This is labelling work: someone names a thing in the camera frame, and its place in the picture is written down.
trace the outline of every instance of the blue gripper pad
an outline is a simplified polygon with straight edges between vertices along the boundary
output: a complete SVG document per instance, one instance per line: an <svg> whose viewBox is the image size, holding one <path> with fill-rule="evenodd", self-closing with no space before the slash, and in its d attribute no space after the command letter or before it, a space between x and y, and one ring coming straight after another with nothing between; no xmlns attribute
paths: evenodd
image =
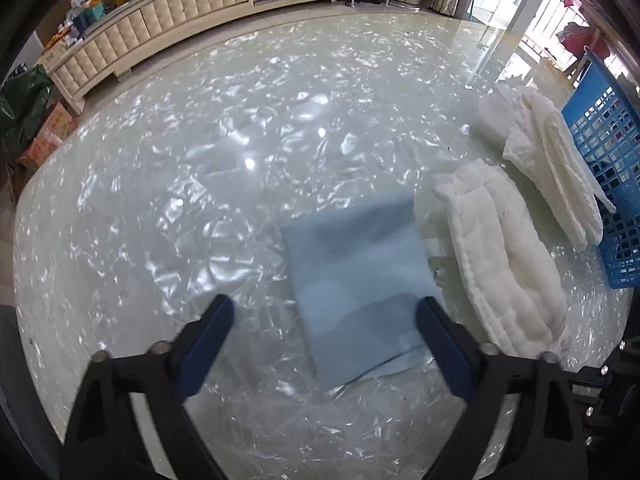
<svg viewBox="0 0 640 480"><path fill-rule="evenodd" d="M184 402L188 397L194 396L200 391L222 343L233 326L233 302L226 296L219 296L216 300L199 321L193 324L189 323L193 332L199 332L199 334L177 365L174 389L180 402Z"/></svg>
<svg viewBox="0 0 640 480"><path fill-rule="evenodd" d="M452 332L450 332L451 328L455 329L457 326L448 318L445 324L434 311L434 308L440 309L433 298L425 298L418 303L415 313L418 332L420 332L434 359L436 359L451 393L456 397L461 397L466 402L471 402L477 392L473 380L472 364L460 349ZM446 317L446 314L441 309L440 313L443 317ZM461 326L460 329L466 333L467 342L471 341L472 338L466 332L466 329Z"/></svg>

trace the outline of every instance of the white towel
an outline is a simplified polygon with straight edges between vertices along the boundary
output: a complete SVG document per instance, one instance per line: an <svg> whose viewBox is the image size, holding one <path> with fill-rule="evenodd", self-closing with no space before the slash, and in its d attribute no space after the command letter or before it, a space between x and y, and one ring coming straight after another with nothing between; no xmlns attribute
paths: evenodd
<svg viewBox="0 0 640 480"><path fill-rule="evenodd" d="M476 160L434 178L469 300L508 355L566 354L566 298L552 257L507 174Z"/></svg>
<svg viewBox="0 0 640 480"><path fill-rule="evenodd" d="M576 251L598 245L602 217L594 195L610 212L616 209L575 147L562 114L532 88L496 90L480 98L481 132L533 181Z"/></svg>

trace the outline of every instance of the dark green plastic bag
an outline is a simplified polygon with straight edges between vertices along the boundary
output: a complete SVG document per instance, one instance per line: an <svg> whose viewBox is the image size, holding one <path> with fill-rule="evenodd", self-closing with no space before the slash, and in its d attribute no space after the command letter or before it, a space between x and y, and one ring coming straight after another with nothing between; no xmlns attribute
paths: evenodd
<svg viewBox="0 0 640 480"><path fill-rule="evenodd" d="M4 83L0 89L0 163L13 162L36 136L52 87L41 65Z"/></svg>

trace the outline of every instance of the bolt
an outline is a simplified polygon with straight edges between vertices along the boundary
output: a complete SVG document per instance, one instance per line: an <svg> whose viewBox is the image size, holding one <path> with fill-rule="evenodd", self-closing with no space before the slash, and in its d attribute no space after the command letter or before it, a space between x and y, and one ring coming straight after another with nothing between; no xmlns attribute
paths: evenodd
<svg viewBox="0 0 640 480"><path fill-rule="evenodd" d="M91 361L93 361L94 363L101 363L106 361L109 357L109 352L107 352L106 350L98 350L91 356Z"/></svg>
<svg viewBox="0 0 640 480"><path fill-rule="evenodd" d="M538 359L552 365L560 364L560 358L553 352L542 352Z"/></svg>
<svg viewBox="0 0 640 480"><path fill-rule="evenodd" d="M498 355L500 353L500 351L498 350L498 347L493 343L488 343L488 342L480 343L478 345L478 348L484 355Z"/></svg>
<svg viewBox="0 0 640 480"><path fill-rule="evenodd" d="M166 354L169 350L171 350L171 343L168 341L158 341L151 347L151 353L155 355Z"/></svg>

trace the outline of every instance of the tufted cabinet drawer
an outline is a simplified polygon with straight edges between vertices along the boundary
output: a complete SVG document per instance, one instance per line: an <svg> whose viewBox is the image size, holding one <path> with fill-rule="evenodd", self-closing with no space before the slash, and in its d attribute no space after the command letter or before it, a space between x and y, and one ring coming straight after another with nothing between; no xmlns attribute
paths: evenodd
<svg viewBox="0 0 640 480"><path fill-rule="evenodd" d="M149 35L154 38L163 32L198 16L248 0L155 0L142 7L142 17Z"/></svg>
<svg viewBox="0 0 640 480"><path fill-rule="evenodd" d="M149 39L142 14L136 10L85 44L56 70L56 75L73 94L119 57Z"/></svg>

